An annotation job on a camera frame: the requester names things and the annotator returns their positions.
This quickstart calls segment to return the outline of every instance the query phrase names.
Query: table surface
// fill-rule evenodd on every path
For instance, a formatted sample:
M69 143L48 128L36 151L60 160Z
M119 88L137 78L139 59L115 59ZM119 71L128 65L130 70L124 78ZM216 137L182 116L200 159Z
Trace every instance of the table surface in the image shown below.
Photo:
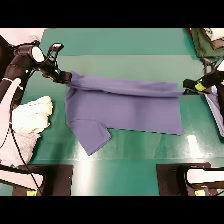
M82 75L132 80L174 81L183 90L186 78L202 76L202 63L182 28L47 29L41 48L46 53L62 42L61 70ZM224 166L224 140L203 96L180 98L182 136L110 129L112 139L88 157L65 123L67 87L30 79L22 103L48 95L54 104L51 126L34 148L33 164L74 164L72 195L159 195L158 163L210 162ZM12 188L0 185L0 195Z

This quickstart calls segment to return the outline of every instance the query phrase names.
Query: pile of clothes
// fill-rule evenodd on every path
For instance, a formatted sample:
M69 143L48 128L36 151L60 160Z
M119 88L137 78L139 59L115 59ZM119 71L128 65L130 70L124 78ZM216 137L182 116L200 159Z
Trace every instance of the pile of clothes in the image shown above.
M12 111L14 136L26 163L32 158L33 149L40 133L50 125L48 116L52 114L52 108L51 98L44 96L36 101L20 105ZM23 165L10 129L0 148L0 164L14 167Z
M186 28L198 57L224 56L224 28Z

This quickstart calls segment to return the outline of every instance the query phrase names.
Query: shirt sleeve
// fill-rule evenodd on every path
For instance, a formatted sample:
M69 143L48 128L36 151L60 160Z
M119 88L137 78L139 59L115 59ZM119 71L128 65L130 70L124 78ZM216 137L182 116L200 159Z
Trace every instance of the shirt sleeve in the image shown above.
M76 119L68 125L88 156L98 151L111 138L107 127L97 121Z

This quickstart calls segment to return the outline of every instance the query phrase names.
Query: purple shirt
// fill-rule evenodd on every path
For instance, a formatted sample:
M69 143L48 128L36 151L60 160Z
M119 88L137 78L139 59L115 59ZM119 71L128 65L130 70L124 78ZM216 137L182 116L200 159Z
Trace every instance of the purple shirt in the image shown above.
M111 136L108 128L182 134L176 83L80 76L72 72L66 122L88 155Z

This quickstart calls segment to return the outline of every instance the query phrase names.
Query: purple cloth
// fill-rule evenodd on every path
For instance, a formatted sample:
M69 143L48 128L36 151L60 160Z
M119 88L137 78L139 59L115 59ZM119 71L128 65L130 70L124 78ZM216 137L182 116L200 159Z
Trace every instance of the purple cloth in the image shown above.
M80 76L72 72L66 122L88 155L111 136L107 128L182 134L176 83Z

